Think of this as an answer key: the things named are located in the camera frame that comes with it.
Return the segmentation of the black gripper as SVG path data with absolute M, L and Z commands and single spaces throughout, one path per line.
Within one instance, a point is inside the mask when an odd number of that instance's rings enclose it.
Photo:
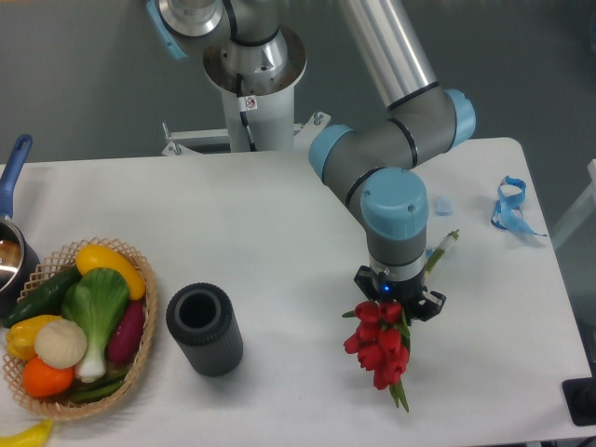
M 446 303 L 446 296 L 437 291 L 423 290 L 424 268 L 406 279 L 397 279 L 388 273 L 361 265 L 354 282 L 364 296 L 372 302 L 399 302 L 408 306 L 408 318 L 430 320 L 439 315 Z

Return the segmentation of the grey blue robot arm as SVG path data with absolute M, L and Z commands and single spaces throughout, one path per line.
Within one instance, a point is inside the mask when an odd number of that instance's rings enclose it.
M 426 321 L 445 298 L 429 291 L 427 190 L 414 169 L 466 141 L 476 116 L 466 96 L 443 89 L 399 1 L 344 1 L 340 8 L 388 118 L 356 132 L 313 120 L 294 126 L 294 89 L 305 47 L 273 1 L 150 1 L 147 11 L 170 54 L 209 37 L 203 65 L 219 89 L 234 152 L 304 147 L 321 181 L 366 234 L 369 262 L 355 280 L 374 302 L 400 303 Z

